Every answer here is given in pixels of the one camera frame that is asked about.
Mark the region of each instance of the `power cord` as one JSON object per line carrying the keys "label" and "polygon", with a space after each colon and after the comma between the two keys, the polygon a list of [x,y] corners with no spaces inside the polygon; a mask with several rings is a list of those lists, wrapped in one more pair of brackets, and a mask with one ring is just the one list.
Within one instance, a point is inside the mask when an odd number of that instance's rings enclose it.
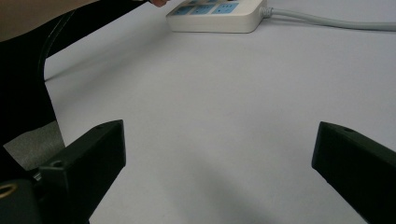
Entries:
{"label": "power cord", "polygon": [[286,16],[304,21],[312,21],[318,25],[332,26],[354,30],[372,30],[372,31],[392,31],[396,32],[396,22],[359,22],[359,21],[338,21],[300,12],[276,9],[272,7],[262,7],[261,13],[264,19],[271,18],[273,15]]}

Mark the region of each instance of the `white power strip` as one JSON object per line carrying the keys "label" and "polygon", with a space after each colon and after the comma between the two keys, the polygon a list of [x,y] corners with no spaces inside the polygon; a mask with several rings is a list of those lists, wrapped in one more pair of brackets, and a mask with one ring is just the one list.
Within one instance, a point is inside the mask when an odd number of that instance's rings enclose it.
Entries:
{"label": "white power strip", "polygon": [[250,33],[267,0],[186,0],[166,15],[172,31]]}

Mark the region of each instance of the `white table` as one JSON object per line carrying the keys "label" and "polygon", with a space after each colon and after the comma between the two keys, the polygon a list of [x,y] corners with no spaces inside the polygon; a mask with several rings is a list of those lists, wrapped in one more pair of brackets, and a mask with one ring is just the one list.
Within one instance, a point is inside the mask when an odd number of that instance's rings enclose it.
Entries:
{"label": "white table", "polygon": [[[263,21],[172,33],[150,4],[47,60],[70,144],[123,119],[127,166],[92,224],[365,223],[311,168],[320,121],[396,149],[396,34]],[[347,21],[396,21],[394,0],[270,0]]]}

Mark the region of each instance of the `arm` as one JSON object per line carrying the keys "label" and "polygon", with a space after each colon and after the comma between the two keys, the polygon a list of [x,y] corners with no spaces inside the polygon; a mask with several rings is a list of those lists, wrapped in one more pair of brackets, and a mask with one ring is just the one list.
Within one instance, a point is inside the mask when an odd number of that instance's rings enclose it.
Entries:
{"label": "arm", "polygon": [[[23,35],[64,13],[98,0],[0,0],[0,42]],[[168,0],[152,0],[162,7]]]}

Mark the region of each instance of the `power strip switch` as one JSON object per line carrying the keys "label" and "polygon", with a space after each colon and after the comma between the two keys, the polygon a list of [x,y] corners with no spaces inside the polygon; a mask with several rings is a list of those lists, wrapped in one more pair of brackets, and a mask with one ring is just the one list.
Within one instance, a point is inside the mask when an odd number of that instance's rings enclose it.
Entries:
{"label": "power strip switch", "polygon": [[250,33],[267,0],[186,0],[166,15],[174,32]]}

